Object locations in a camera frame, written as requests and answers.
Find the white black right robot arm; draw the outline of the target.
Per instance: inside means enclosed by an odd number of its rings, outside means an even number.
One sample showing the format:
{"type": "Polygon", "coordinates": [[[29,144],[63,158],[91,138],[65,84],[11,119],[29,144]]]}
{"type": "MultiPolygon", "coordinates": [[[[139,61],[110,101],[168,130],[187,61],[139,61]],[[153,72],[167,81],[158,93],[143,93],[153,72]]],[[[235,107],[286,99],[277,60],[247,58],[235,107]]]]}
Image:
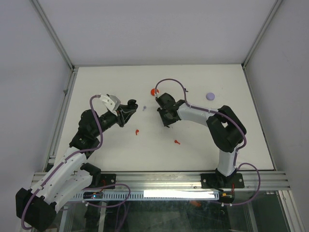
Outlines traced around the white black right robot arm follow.
{"type": "Polygon", "coordinates": [[[227,187],[236,173],[238,151],[246,143],[246,129],[229,106],[211,110],[190,105],[185,100],[175,101],[168,93],[155,98],[157,109],[165,127],[180,120],[191,121],[208,127],[215,145],[219,149],[219,163],[216,168],[216,183],[227,187]]]}

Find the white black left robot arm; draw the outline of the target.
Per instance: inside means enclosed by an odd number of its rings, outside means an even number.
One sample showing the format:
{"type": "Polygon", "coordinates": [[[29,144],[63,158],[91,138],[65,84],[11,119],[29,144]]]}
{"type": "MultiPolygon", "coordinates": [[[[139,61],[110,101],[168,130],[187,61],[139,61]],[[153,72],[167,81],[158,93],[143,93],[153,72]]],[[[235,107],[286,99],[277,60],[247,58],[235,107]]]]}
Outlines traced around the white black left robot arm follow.
{"type": "Polygon", "coordinates": [[[89,103],[62,158],[36,184],[17,192],[16,215],[24,230],[45,231],[76,193],[100,186],[101,170],[87,160],[103,145],[103,132],[115,124],[122,128],[138,108],[136,100],[121,104],[113,95],[94,95],[89,103]]]}

